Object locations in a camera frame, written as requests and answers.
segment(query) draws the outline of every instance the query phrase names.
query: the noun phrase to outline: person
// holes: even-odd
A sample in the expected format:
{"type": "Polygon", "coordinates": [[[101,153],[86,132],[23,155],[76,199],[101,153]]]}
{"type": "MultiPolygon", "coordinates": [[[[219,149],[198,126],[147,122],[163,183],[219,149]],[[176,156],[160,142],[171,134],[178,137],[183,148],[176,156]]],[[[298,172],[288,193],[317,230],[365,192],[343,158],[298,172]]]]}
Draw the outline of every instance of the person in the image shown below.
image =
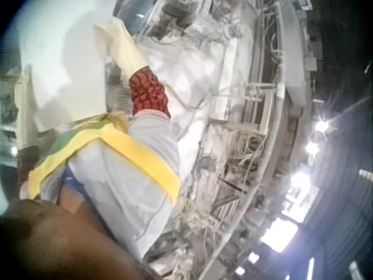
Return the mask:
{"type": "Polygon", "coordinates": [[[164,86],[121,20],[95,28],[129,82],[133,119],[103,114],[80,122],[35,166],[37,148],[27,147],[31,156],[20,150],[24,200],[1,217],[1,239],[20,273],[36,279],[152,279],[138,263],[180,189],[164,86]]]}

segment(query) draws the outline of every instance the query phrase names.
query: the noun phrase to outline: light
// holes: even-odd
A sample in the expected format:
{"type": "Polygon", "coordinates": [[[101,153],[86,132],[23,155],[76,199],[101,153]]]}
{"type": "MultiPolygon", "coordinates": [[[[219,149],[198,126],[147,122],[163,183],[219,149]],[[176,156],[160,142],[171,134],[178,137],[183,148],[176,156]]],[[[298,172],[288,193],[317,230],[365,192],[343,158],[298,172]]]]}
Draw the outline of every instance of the light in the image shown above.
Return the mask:
{"type": "Polygon", "coordinates": [[[18,150],[17,150],[17,147],[12,147],[12,149],[10,150],[11,154],[13,156],[16,156],[18,154],[18,150]]]}
{"type": "Polygon", "coordinates": [[[237,267],[237,269],[235,270],[235,273],[237,275],[244,275],[245,274],[245,270],[242,268],[242,267],[237,267]]]}
{"type": "Polygon", "coordinates": [[[259,255],[255,254],[254,252],[251,252],[248,259],[249,262],[255,264],[259,260],[259,255]]]}
{"type": "Polygon", "coordinates": [[[298,188],[310,188],[311,182],[307,174],[303,172],[298,172],[291,178],[291,185],[298,188]]]}
{"type": "Polygon", "coordinates": [[[274,249],[274,251],[281,253],[297,231],[297,225],[277,218],[270,226],[270,229],[262,236],[261,241],[274,249]]]}
{"type": "Polygon", "coordinates": [[[305,147],[305,150],[310,154],[310,155],[316,155],[319,151],[319,147],[315,143],[308,143],[307,146],[305,147]]]}
{"type": "Polygon", "coordinates": [[[312,259],[309,260],[307,280],[312,280],[312,274],[314,273],[314,263],[315,263],[315,259],[314,258],[312,258],[312,259]]]}
{"type": "Polygon", "coordinates": [[[325,132],[329,128],[329,124],[325,121],[319,121],[315,125],[315,130],[319,132],[325,132]]]}

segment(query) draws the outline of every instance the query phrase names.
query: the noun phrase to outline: red patterned sleeve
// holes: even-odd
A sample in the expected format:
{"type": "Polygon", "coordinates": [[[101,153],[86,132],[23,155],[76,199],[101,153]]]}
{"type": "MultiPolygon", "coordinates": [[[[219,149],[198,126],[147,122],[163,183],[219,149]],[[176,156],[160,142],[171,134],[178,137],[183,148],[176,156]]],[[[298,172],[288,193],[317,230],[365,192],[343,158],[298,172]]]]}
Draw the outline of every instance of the red patterned sleeve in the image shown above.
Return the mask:
{"type": "Polygon", "coordinates": [[[129,80],[132,89],[133,115],[145,109],[158,110],[171,118],[168,112],[168,98],[164,86],[150,68],[144,67],[132,75],[129,80]]]}

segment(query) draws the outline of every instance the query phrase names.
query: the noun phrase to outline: green fabric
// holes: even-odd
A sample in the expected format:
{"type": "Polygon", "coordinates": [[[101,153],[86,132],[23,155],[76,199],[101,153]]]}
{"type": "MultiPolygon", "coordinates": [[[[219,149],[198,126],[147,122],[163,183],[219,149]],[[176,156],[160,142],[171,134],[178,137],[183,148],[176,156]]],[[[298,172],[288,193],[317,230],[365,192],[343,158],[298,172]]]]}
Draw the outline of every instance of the green fabric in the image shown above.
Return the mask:
{"type": "Polygon", "coordinates": [[[99,122],[94,122],[94,123],[91,123],[91,124],[87,124],[87,125],[84,125],[80,128],[77,128],[77,129],[73,129],[71,131],[68,131],[62,135],[60,135],[56,142],[54,142],[52,148],[50,149],[50,151],[48,152],[48,155],[46,157],[44,157],[43,159],[39,160],[35,167],[38,167],[40,166],[44,161],[45,159],[50,156],[50,155],[54,155],[55,153],[58,153],[63,147],[65,147],[69,142],[70,140],[75,137],[76,134],[78,134],[80,131],[82,130],[100,130],[102,129],[105,125],[109,124],[110,122],[107,121],[107,120],[103,120],[103,121],[99,121],[99,122]]]}

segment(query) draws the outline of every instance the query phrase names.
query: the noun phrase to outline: pipe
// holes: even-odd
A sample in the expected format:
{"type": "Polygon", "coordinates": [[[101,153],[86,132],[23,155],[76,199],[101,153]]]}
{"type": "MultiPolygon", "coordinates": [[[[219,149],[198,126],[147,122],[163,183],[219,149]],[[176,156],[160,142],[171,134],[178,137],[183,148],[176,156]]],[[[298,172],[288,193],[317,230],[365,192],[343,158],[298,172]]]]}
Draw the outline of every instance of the pipe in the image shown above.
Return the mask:
{"type": "MultiPolygon", "coordinates": [[[[280,34],[283,34],[283,19],[282,19],[282,15],[281,15],[281,11],[280,11],[280,4],[278,2],[275,3],[275,6],[277,8],[277,12],[278,12],[278,16],[277,16],[277,23],[280,27],[280,34]]],[[[212,264],[214,263],[214,261],[216,260],[216,258],[218,257],[218,255],[221,253],[221,251],[224,249],[225,245],[229,242],[232,234],[234,233],[235,229],[237,228],[237,226],[240,224],[241,222],[241,219],[243,218],[243,216],[245,215],[247,209],[249,208],[250,204],[251,204],[251,201],[253,200],[254,198],[254,195],[256,194],[259,186],[260,186],[260,182],[262,181],[263,179],[263,176],[264,176],[264,173],[266,171],[266,168],[267,168],[267,165],[269,163],[269,160],[270,160],[270,156],[272,154],[272,151],[273,151],[273,147],[275,146],[275,142],[276,142],[276,137],[277,137],[277,133],[279,131],[279,127],[280,127],[280,121],[281,121],[281,115],[282,115],[282,109],[283,109],[283,104],[284,104],[284,98],[285,98],[285,74],[284,74],[284,64],[283,64],[283,61],[284,61],[284,57],[281,58],[282,59],[282,62],[281,64],[279,65],[279,82],[277,84],[277,90],[276,90],[276,98],[275,98],[275,108],[274,108],[274,112],[273,112],[273,122],[271,124],[271,129],[269,131],[269,135],[268,135],[268,138],[266,140],[266,145],[264,147],[264,150],[263,150],[263,157],[262,157],[262,162],[259,166],[259,169],[256,173],[256,176],[255,176],[255,183],[256,183],[256,186],[251,188],[247,195],[242,199],[242,207],[238,207],[234,217],[233,217],[233,220],[232,220],[232,223],[229,227],[229,229],[225,232],[225,234],[223,235],[223,237],[221,238],[221,242],[220,244],[217,246],[217,248],[215,248],[214,252],[212,252],[212,255],[210,257],[210,260],[209,262],[206,264],[206,266],[204,267],[203,271],[201,272],[200,276],[199,276],[199,280],[203,280],[204,277],[206,276],[207,272],[210,270],[212,264]]]]}

